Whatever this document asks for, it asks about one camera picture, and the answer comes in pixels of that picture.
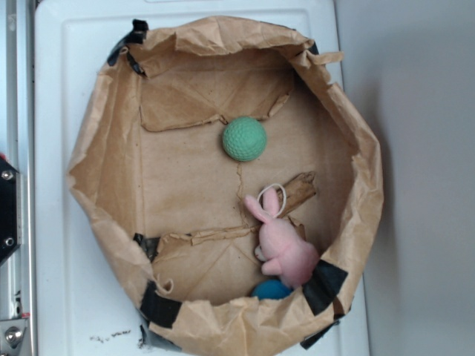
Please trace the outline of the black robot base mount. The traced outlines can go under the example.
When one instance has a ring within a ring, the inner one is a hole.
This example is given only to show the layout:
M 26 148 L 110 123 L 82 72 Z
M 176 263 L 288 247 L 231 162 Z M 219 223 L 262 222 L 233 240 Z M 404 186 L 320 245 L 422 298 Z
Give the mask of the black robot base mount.
M 1 155 L 1 265 L 19 247 L 18 171 Z

